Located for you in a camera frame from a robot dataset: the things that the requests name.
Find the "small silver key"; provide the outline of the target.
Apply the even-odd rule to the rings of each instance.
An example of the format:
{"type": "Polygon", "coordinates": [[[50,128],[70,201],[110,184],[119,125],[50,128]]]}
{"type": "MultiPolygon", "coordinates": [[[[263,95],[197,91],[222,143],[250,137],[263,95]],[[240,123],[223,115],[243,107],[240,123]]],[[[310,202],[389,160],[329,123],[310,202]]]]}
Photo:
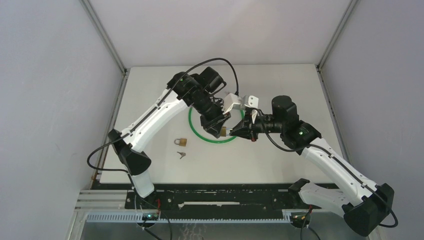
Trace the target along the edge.
{"type": "Polygon", "coordinates": [[[185,152],[178,151],[177,153],[180,155],[180,157],[179,157],[180,159],[182,159],[183,157],[185,157],[187,155],[185,152]]]}

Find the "brass padlock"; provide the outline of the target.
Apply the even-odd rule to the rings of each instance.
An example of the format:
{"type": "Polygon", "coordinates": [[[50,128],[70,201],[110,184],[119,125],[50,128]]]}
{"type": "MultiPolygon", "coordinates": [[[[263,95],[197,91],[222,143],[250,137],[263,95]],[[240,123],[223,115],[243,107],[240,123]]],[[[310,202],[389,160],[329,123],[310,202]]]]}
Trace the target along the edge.
{"type": "Polygon", "coordinates": [[[180,147],[186,147],[188,140],[186,138],[177,138],[174,140],[174,144],[180,147]]]}
{"type": "Polygon", "coordinates": [[[221,137],[229,137],[231,131],[232,131],[232,128],[223,126],[220,130],[220,136],[221,137]]]}

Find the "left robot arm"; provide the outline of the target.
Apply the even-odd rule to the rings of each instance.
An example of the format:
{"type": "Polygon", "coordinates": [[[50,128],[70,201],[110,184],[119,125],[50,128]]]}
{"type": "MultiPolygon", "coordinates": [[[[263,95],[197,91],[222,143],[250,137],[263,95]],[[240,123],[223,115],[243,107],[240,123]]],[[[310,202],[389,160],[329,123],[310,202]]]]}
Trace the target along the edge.
{"type": "Polygon", "coordinates": [[[211,67],[200,74],[179,72],[167,83],[158,100],[135,122],[121,131],[112,129],[108,138],[124,171],[137,193],[137,202],[149,209],[156,203],[155,187],[151,181],[149,167],[151,159],[144,149],[153,136],[173,117],[192,107],[200,115],[203,129],[215,138],[221,135],[230,113],[223,110],[223,101],[215,100],[214,94],[226,86],[226,82],[211,67]]]}

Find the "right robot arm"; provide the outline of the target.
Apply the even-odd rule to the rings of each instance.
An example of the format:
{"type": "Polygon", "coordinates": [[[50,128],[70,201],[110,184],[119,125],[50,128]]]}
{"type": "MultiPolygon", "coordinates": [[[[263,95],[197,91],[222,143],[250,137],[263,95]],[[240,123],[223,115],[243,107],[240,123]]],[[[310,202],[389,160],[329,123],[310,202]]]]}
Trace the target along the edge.
{"type": "Polygon", "coordinates": [[[229,134],[251,141],[256,141],[259,134],[267,137],[279,134],[282,151],[297,153],[310,161],[336,185],[336,189],[328,189],[308,179],[299,179],[289,188],[289,203],[293,207],[302,208],[307,204],[330,211],[363,237],[394,214],[394,189],[386,183],[377,184],[337,154],[316,128],[300,119],[297,105],[289,96],[274,97],[270,114],[263,113],[258,103],[253,95],[240,97],[231,93],[224,98],[225,114],[232,110],[245,112],[229,134]]]}

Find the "green cable lock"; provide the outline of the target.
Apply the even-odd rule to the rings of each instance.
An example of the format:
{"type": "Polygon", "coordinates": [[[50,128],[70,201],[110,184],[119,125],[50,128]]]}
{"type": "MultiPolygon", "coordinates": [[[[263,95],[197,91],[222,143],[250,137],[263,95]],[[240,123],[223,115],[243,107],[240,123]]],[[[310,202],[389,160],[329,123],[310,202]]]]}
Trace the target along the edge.
{"type": "Polygon", "coordinates": [[[201,139],[201,140],[203,140],[203,141],[205,141],[205,142],[207,142],[207,143],[211,143],[211,144],[226,144],[226,143],[229,143],[229,142],[232,142],[232,141],[234,141],[235,139],[237,139],[238,137],[237,136],[231,136],[231,137],[229,137],[229,138],[226,138],[226,139],[224,139],[224,140],[212,140],[212,139],[209,139],[209,138],[206,138],[206,137],[204,137],[203,135],[201,135],[197,130],[196,130],[196,128],[194,127],[194,125],[193,125],[193,121],[192,121],[192,112],[193,112],[193,107],[190,107],[189,108],[189,110],[188,110],[188,117],[187,117],[187,119],[188,119],[188,125],[189,125],[189,127],[190,127],[190,129],[191,129],[191,131],[199,138],[199,139],[201,139]]]}

